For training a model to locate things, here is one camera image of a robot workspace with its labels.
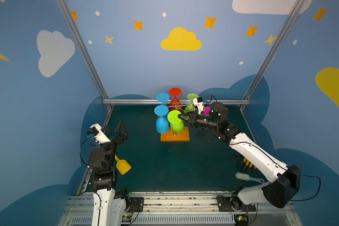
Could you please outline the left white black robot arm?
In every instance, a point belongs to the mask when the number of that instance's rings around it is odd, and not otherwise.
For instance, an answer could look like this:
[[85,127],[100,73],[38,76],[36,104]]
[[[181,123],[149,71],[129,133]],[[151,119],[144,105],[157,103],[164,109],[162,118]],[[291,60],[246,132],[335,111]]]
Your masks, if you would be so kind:
[[89,154],[89,168],[92,170],[94,210],[93,226],[120,226],[124,212],[130,206],[130,198],[126,189],[116,191],[117,174],[115,156],[117,146],[129,138],[125,124],[121,121],[115,133],[117,136],[108,138],[99,124],[93,124],[86,132],[89,138],[99,144]]

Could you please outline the pink wine glass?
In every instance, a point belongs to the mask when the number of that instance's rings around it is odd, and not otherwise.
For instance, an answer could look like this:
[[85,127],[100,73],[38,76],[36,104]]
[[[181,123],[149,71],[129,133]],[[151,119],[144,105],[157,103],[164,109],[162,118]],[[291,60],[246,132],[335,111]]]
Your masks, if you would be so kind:
[[205,116],[210,116],[210,111],[211,111],[211,107],[210,106],[206,106],[203,110],[203,115]]

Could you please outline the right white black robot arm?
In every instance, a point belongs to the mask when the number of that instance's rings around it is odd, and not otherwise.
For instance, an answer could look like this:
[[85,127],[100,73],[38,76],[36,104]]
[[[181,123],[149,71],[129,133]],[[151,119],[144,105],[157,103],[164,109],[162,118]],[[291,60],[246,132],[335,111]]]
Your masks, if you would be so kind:
[[266,183],[240,188],[232,194],[231,207],[234,211],[242,211],[246,205],[253,203],[270,203],[283,208],[299,191],[301,170],[277,160],[229,123],[228,109],[223,103],[212,103],[208,116],[195,110],[179,113],[174,119],[186,122],[191,127],[212,130],[220,141],[241,154],[266,177]]

